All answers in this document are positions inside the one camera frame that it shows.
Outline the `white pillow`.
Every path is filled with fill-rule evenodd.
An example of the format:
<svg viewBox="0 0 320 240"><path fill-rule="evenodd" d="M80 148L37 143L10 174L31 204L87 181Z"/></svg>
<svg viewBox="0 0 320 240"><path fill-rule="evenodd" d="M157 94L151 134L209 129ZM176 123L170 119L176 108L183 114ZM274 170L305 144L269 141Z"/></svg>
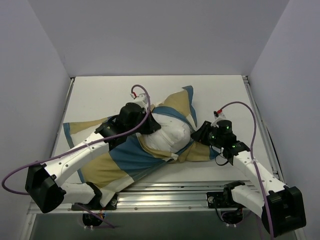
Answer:
<svg viewBox="0 0 320 240"><path fill-rule="evenodd" d="M177 154L191 140L191 128L184 121L172 116L152 114L160 129L152 134L141 134L140 143L151 150Z"/></svg>

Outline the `blue tan white patchwork pillowcase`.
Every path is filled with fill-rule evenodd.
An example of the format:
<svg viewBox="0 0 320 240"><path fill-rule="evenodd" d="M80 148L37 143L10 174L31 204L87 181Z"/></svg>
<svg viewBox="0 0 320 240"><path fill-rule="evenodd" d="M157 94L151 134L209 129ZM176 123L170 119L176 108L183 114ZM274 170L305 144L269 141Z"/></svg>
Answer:
<svg viewBox="0 0 320 240"><path fill-rule="evenodd" d="M178 153L148 149L139 141L141 134L135 133L128 136L124 143L96 157L77 171L80 184L91 182L101 190L100 208L105 207L116 193L167 164L208 162L218 155L209 146L191 138L197 128L197 115L192 105L193 94L191 85L184 86L151 107L151 114L174 117L189 125L190 142Z"/></svg>

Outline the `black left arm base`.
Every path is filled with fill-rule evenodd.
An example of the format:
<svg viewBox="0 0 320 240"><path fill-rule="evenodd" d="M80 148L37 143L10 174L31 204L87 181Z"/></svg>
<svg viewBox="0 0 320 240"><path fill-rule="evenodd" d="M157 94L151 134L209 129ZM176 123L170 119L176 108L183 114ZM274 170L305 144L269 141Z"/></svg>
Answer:
<svg viewBox="0 0 320 240"><path fill-rule="evenodd" d="M87 213L82 215L82 223L88 227L98 227L103 223L103 221L96 218L92 214Z"/></svg>

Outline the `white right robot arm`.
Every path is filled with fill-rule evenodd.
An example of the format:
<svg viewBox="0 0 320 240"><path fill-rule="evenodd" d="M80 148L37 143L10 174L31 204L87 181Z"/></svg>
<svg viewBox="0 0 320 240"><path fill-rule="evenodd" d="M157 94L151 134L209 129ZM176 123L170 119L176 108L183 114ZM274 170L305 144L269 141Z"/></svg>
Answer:
<svg viewBox="0 0 320 240"><path fill-rule="evenodd" d="M250 148L233 133L231 121L219 120L216 124L205 121L191 138L221 150L227 162L257 188L252 190L240 180L226 184L222 193L225 205L249 209L260 217L264 228L274 238L306 226L301 191L295 186L287 186L252 157Z"/></svg>

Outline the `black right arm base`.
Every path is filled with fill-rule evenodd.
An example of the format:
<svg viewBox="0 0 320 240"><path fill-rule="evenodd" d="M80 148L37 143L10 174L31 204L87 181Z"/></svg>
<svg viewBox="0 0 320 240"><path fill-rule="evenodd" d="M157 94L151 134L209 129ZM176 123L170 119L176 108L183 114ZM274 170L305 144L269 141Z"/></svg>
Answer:
<svg viewBox="0 0 320 240"><path fill-rule="evenodd" d="M245 219L243 209L243 207L238 207L236 210L221 212L216 208L215 213L221 222L227 225L238 225Z"/></svg>

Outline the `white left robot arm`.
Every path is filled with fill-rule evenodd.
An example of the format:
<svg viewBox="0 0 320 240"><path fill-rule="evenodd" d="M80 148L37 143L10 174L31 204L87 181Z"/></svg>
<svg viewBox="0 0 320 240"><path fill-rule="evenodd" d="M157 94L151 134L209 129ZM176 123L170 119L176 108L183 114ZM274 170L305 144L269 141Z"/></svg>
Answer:
<svg viewBox="0 0 320 240"><path fill-rule="evenodd" d="M102 206L101 190L92 182L67 183L67 179L85 164L123 144L127 137L135 133L153 134L160 128L151 115L150 104L129 102L81 143L54 157L51 164L30 166L25 190L44 214L68 203L95 210Z"/></svg>

